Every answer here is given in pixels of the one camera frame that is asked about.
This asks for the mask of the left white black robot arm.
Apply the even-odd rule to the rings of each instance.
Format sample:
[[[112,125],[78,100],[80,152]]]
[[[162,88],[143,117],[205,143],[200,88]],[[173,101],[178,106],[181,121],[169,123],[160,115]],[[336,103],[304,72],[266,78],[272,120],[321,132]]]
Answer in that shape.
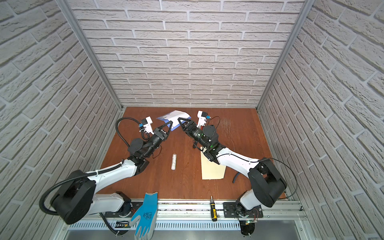
[[[99,194],[99,191],[126,178],[142,173],[149,164],[147,160],[170,135],[168,122],[152,131],[147,141],[134,139],[130,144],[129,157],[113,166],[84,173],[72,172],[69,177],[50,187],[39,201],[40,209],[49,215],[60,216],[68,225],[83,217],[100,213],[117,213],[126,217],[132,212],[132,201],[122,192]]]

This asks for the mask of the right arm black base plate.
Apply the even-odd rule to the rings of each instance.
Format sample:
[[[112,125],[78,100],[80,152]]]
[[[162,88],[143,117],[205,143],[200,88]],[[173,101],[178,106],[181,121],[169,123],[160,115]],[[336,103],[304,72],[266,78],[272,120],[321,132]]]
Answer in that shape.
[[[247,210],[240,203],[224,202],[224,217],[225,218],[263,218],[263,211],[261,205],[254,207],[251,210]]]

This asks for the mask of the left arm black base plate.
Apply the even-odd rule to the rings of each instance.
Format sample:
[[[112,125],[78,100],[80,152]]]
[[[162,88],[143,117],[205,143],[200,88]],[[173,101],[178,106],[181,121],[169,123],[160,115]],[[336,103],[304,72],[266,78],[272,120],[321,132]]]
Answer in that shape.
[[[118,212],[105,212],[104,216],[106,218],[131,218],[142,205],[143,202],[124,204]]]

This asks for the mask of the white letter with blue border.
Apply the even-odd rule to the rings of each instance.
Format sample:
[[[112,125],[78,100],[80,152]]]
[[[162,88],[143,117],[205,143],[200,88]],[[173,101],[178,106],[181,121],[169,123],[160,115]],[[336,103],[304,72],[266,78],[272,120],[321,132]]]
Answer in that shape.
[[[171,131],[174,131],[176,128],[178,128],[180,126],[178,118],[191,119],[191,116],[188,113],[186,113],[186,112],[175,110],[175,111],[172,111],[172,112],[170,112],[170,113],[168,113],[166,115],[160,116],[157,119],[161,120],[161,121],[163,121],[165,123],[168,123],[169,121],[172,121],[173,124],[172,124],[172,127],[171,127]]]

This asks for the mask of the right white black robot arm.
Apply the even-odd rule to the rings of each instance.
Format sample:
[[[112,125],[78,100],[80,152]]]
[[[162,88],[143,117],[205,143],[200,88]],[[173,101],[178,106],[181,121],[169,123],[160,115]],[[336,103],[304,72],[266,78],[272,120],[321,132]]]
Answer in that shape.
[[[237,215],[246,217],[259,206],[271,208],[286,190],[287,182],[270,159],[252,159],[230,150],[219,142],[213,125],[201,129],[192,120],[178,121],[182,130],[203,147],[201,151],[210,162],[232,168],[250,180],[252,189],[236,201]]]

